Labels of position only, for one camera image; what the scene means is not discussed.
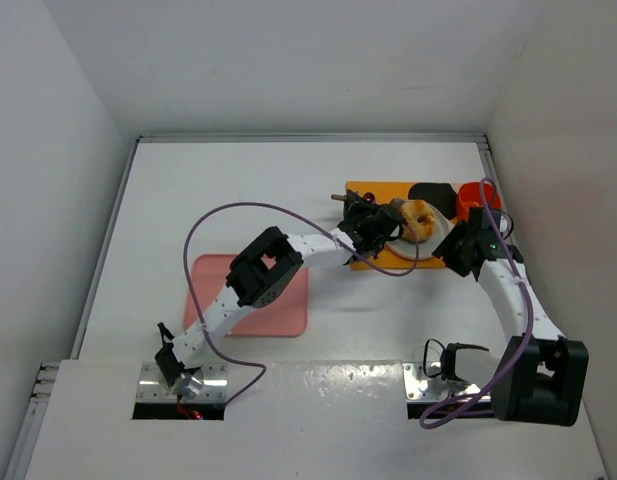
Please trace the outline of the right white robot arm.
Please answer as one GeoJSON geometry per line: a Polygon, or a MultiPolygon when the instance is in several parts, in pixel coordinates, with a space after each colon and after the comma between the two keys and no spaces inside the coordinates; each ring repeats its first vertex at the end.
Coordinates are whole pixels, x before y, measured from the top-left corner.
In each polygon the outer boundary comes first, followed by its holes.
{"type": "Polygon", "coordinates": [[[549,318],[529,284],[519,250],[506,244],[500,220],[498,209],[471,207],[433,255],[460,276],[474,276],[497,314],[506,349],[494,359],[485,347],[450,343],[441,355],[439,376],[467,382],[459,361],[466,352],[487,377],[481,387],[495,418],[570,427],[579,414],[588,350],[549,318]]]}

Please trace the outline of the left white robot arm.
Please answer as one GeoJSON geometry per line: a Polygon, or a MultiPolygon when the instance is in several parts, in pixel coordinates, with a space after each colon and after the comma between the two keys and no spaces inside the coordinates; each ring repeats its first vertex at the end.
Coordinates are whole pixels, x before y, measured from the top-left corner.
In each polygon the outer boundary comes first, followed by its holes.
{"type": "MultiPolygon", "coordinates": [[[[369,202],[352,191],[344,198],[343,219],[332,230],[291,210],[262,202],[233,202],[204,214],[191,227],[182,252],[184,277],[197,320],[177,336],[164,324],[158,325],[162,347],[155,354],[155,362],[166,386],[177,391],[192,380],[193,373],[201,368],[198,355],[204,347],[228,363],[258,368],[265,373],[265,365],[231,358],[219,351],[216,342],[248,315],[278,300],[300,271],[355,262],[371,265],[370,259],[407,229],[407,221],[397,207],[369,202]],[[189,261],[191,241],[198,227],[211,216],[241,207],[280,212],[315,232],[291,235],[277,226],[263,230],[234,257],[219,293],[207,308],[202,308],[189,261]]],[[[376,265],[371,268],[392,277],[397,275],[376,265]]]]}

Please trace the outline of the round golden bread bun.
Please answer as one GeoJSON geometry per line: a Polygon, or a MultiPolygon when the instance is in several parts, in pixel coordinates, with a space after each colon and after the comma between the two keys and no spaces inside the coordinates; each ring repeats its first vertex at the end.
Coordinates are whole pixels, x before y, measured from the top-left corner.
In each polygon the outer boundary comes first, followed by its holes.
{"type": "Polygon", "coordinates": [[[401,238],[415,244],[429,240],[436,230],[435,213],[432,207],[423,200],[404,200],[395,198],[391,205],[399,210],[406,226],[401,238]]]}

